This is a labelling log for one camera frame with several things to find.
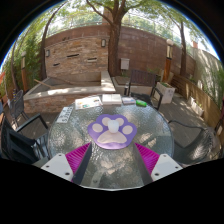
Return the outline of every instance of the wall lamp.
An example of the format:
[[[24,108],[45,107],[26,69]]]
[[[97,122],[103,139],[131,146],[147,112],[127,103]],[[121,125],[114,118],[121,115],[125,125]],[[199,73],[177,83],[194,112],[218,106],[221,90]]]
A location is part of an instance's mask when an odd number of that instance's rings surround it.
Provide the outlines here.
[[[26,51],[23,51],[23,53],[21,54],[22,56],[22,61],[21,61],[21,69],[25,68],[25,56],[26,56]]]
[[[106,47],[106,40],[105,39],[101,40],[101,47]]]
[[[46,57],[50,56],[50,50],[46,50]]]
[[[167,54],[166,54],[166,57],[169,58],[169,59],[172,59],[173,57],[173,41],[168,39],[166,41],[167,43]]]

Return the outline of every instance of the box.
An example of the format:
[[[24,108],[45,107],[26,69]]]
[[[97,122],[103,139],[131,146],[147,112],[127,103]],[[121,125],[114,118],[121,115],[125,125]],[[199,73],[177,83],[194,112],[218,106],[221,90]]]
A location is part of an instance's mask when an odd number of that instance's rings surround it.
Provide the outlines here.
[[[121,69],[128,70],[129,69],[129,60],[128,58],[121,58]]]
[[[102,103],[104,105],[118,104],[121,105],[121,95],[120,94],[103,94]]]
[[[161,82],[157,82],[157,89],[163,94],[163,98],[161,104],[171,103],[173,99],[173,94],[175,92],[175,88],[170,86],[167,83],[164,83],[166,86],[162,85]],[[154,97],[159,100],[160,95],[155,91]]]

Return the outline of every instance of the chair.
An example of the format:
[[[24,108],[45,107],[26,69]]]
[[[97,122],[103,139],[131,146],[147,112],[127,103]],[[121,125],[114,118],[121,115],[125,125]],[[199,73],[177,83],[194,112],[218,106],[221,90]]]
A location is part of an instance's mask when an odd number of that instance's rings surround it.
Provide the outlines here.
[[[25,120],[29,119],[27,114],[24,112],[24,102],[23,102],[23,90],[20,90],[16,96],[15,99],[10,101],[9,105],[9,111],[10,115],[12,116],[13,121],[16,123],[17,127],[19,127],[17,123],[17,118],[20,114],[25,118]]]
[[[160,104],[163,98],[163,94],[155,87],[156,75],[149,72],[143,72],[138,70],[132,70],[131,78],[128,86],[128,96],[130,95],[130,88],[132,83],[141,84],[144,86],[152,87],[151,94],[141,94],[141,93],[131,93],[131,96],[143,101],[146,101],[150,106],[154,107],[156,110],[159,110]],[[157,106],[153,104],[151,98],[153,97],[155,91],[158,92],[160,98]]]
[[[2,102],[0,101],[0,114],[2,113],[3,111],[3,105],[2,105]]]
[[[37,114],[27,120],[23,125],[14,130],[7,120],[4,112],[1,124],[1,148],[0,154],[3,159],[8,159],[16,162],[32,164],[37,167],[43,166],[49,160],[47,149],[48,126],[41,117]],[[47,132],[37,139],[30,139],[19,132],[34,120],[40,119]]]
[[[213,148],[210,131],[207,128],[199,126],[185,125],[177,120],[170,120],[168,123],[177,123],[187,128],[197,128],[200,130],[196,138],[185,147],[174,139],[173,159],[177,161],[182,167],[203,162],[203,160]]]

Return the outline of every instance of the white box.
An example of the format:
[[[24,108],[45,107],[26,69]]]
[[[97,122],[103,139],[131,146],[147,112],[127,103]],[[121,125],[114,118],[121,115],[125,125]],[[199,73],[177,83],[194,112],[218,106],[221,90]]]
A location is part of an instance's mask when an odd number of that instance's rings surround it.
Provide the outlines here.
[[[132,97],[122,97],[123,104],[135,104],[136,100]]]
[[[102,95],[102,103],[103,104],[112,104],[112,94],[103,94]]]
[[[121,58],[121,69],[128,70],[129,69],[129,61],[128,58]]]
[[[160,82],[157,82],[156,87],[157,89],[163,94],[163,98],[161,104],[171,103],[173,99],[173,94],[175,92],[175,88],[170,86],[169,84],[165,83],[168,87],[165,87]],[[155,91],[154,97],[159,100],[160,95]]]
[[[111,99],[112,99],[112,104],[121,104],[122,103],[120,94],[112,94]]]

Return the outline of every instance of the wooden fence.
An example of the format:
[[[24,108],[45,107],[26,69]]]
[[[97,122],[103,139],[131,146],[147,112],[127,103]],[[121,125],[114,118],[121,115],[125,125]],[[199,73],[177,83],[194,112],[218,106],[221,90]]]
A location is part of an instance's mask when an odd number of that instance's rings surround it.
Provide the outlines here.
[[[188,100],[191,96],[196,100],[196,102],[201,104],[202,109],[204,110],[202,118],[208,126],[215,128],[221,116],[221,111],[215,102],[203,90],[199,89],[191,81],[180,75],[173,76],[171,85],[177,88],[177,92],[185,99]],[[219,135],[219,139],[221,145],[224,145],[224,128]]]

